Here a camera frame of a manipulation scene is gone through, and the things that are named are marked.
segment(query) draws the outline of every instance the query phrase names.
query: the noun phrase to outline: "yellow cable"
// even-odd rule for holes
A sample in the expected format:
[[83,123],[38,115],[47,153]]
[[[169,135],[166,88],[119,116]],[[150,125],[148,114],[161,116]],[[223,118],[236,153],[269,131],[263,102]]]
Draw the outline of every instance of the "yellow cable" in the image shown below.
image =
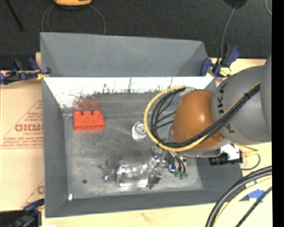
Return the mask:
[[269,177],[265,180],[262,180],[261,182],[258,182],[248,188],[246,188],[245,190],[241,191],[240,193],[238,193],[228,204],[225,205],[225,207],[220,211],[220,213],[218,214],[217,218],[215,219],[214,223],[213,223],[213,227],[217,227],[219,225],[219,221],[221,221],[221,218],[223,217],[223,215],[225,214],[226,210],[228,210],[229,208],[231,208],[236,202],[240,201],[242,198],[244,198],[245,196],[247,196],[248,194],[250,194],[251,192],[255,191],[256,189],[267,185],[267,184],[272,184],[272,177]]
[[150,139],[158,146],[160,146],[161,148],[165,149],[165,150],[169,150],[169,151],[183,151],[183,150],[187,150],[190,149],[194,146],[196,146],[197,144],[199,144],[201,141],[203,141],[205,139],[205,136],[203,136],[202,138],[198,139],[197,141],[193,142],[190,145],[184,146],[184,147],[180,147],[180,148],[172,148],[172,147],[168,147],[166,145],[163,145],[162,143],[160,143],[151,133],[148,124],[147,124],[147,116],[148,116],[148,111],[151,108],[152,104],[163,94],[166,94],[170,91],[173,90],[177,90],[177,89],[181,89],[181,88],[185,88],[185,87],[171,87],[171,88],[167,88],[161,92],[159,92],[155,97],[152,98],[152,100],[147,104],[145,112],[144,112],[144,117],[143,117],[143,123],[144,123],[144,127],[146,130],[146,133],[148,134],[148,136],[150,137]]
[[[249,90],[252,90],[253,88],[255,88],[256,86],[258,86],[260,84],[260,82],[257,82],[254,86],[252,86]],[[201,137],[200,139],[192,142],[191,144],[187,145],[187,146],[183,146],[183,147],[180,147],[180,148],[173,148],[173,147],[168,147],[166,145],[163,145],[162,143],[160,143],[151,133],[149,127],[148,127],[148,124],[147,124],[147,116],[148,116],[148,111],[149,109],[151,108],[152,104],[163,94],[167,93],[167,92],[170,92],[170,91],[173,91],[173,90],[177,90],[177,89],[181,89],[181,88],[185,88],[185,87],[170,87],[170,88],[167,88],[161,92],[159,92],[155,97],[153,97],[151,99],[151,101],[147,104],[146,106],[146,109],[145,109],[145,112],[144,112],[144,117],[143,117],[143,123],[144,123],[144,127],[145,127],[145,130],[146,130],[146,133],[148,134],[148,136],[150,137],[150,139],[158,146],[160,146],[161,148],[165,149],[165,150],[168,150],[168,151],[184,151],[184,150],[188,150],[188,149],[191,149],[192,147],[198,145],[200,142],[202,142],[207,136],[208,134],[204,135],[203,137]],[[233,108],[233,106],[239,101],[241,100],[245,95],[242,95],[235,103],[233,103],[231,105],[231,107],[229,107],[219,118],[218,120],[223,117],[225,114],[228,113],[228,111]]]

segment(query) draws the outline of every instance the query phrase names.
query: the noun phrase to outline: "white cable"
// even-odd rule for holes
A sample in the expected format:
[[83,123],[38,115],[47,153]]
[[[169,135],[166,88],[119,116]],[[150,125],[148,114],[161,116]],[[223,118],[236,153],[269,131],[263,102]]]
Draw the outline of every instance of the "white cable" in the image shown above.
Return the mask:
[[268,0],[265,0],[265,8],[266,8],[266,10],[268,11],[268,13],[269,13],[270,15],[272,15],[273,13],[269,10],[269,8],[268,8],[268,6],[267,6],[267,1],[268,1]]
[[103,15],[100,13],[100,11],[98,10],[98,9],[96,9],[94,6],[92,6],[92,5],[89,5],[92,9],[94,9],[98,14],[99,14],[99,16],[102,18],[102,21],[103,21],[103,27],[104,27],[104,29],[103,29],[103,34],[105,35],[106,34],[106,22],[105,22],[105,19],[104,19],[104,17],[103,17]]
[[45,19],[45,16],[46,16],[46,14],[47,14],[48,10],[49,10],[50,8],[52,8],[53,6],[54,6],[54,4],[52,4],[52,5],[48,6],[48,7],[47,7],[47,9],[45,10],[45,12],[44,12],[43,16],[42,16],[42,21],[41,21],[41,32],[43,32],[43,31],[44,31],[44,19]]
[[233,16],[234,12],[236,11],[238,2],[239,2],[239,0],[237,0],[236,5],[233,7],[232,12],[231,12],[231,15],[230,15],[229,18],[228,18],[228,21],[227,21],[227,23],[226,23],[226,26],[225,26],[224,31],[223,31],[223,34],[222,34],[222,39],[221,39],[221,58],[223,58],[224,37],[225,37],[225,34],[226,34],[226,30],[227,30],[227,27],[228,27],[228,25],[229,25],[229,23],[230,23],[230,21],[231,21],[231,18],[232,18],[232,16]]

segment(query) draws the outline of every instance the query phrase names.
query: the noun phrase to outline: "dark gray floor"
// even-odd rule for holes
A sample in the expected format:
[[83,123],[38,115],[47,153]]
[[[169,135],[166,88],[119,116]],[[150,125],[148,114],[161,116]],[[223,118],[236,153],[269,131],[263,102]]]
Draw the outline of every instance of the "dark gray floor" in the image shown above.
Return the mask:
[[[24,27],[20,32],[4,0],[0,0],[0,69],[15,57],[39,49],[42,19],[52,0],[9,0]],[[237,0],[94,0],[103,15],[108,35],[136,35],[202,40],[208,56],[221,55],[221,39]],[[272,49],[272,16],[266,0],[239,0],[225,31],[224,43],[236,44],[241,57],[266,58]],[[272,0],[267,0],[272,9]],[[44,17],[44,31],[102,34],[104,24],[91,8],[65,11],[53,8]],[[0,214],[5,226],[20,213]]]

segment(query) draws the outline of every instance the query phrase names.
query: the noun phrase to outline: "red lego brick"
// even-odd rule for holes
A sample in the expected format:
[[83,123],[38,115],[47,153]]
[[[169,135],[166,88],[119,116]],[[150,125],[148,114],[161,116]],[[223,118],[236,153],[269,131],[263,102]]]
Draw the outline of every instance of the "red lego brick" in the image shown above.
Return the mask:
[[104,128],[104,117],[100,110],[95,110],[93,114],[86,110],[73,112],[73,126],[75,131],[101,130]]

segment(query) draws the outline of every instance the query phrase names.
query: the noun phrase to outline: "green connector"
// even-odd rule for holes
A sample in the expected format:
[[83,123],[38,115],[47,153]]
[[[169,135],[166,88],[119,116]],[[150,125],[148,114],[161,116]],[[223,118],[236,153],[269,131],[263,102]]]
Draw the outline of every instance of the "green connector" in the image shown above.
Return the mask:
[[186,173],[181,172],[180,173],[180,179],[183,179],[186,176]]

